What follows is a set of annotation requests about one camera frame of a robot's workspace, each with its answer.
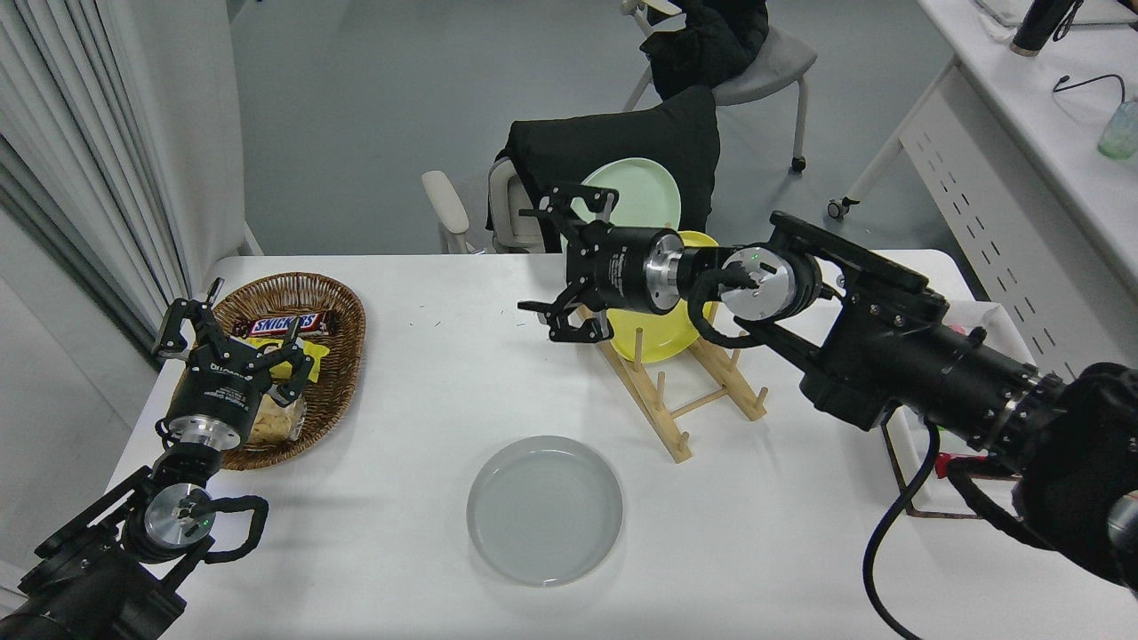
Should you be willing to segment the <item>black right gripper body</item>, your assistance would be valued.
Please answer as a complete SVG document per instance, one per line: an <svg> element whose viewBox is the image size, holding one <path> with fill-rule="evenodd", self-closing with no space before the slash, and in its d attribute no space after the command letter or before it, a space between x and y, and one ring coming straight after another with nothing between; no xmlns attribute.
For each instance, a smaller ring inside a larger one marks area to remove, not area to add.
<svg viewBox="0 0 1138 640"><path fill-rule="evenodd" d="M566 284L582 286L580 300L592 309L654 315L646 264L655 244L654 228L585 224L566 246Z"/></svg>

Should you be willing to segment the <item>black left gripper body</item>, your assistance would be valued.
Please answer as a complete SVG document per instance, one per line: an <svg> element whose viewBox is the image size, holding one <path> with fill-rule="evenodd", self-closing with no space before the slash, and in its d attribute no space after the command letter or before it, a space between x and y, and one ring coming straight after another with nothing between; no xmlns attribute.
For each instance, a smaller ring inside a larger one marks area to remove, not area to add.
<svg viewBox="0 0 1138 640"><path fill-rule="evenodd" d="M171 401L171 432L223 426L229 433L249 433L261 399L269 392L267 370L256 352L192 352Z"/></svg>

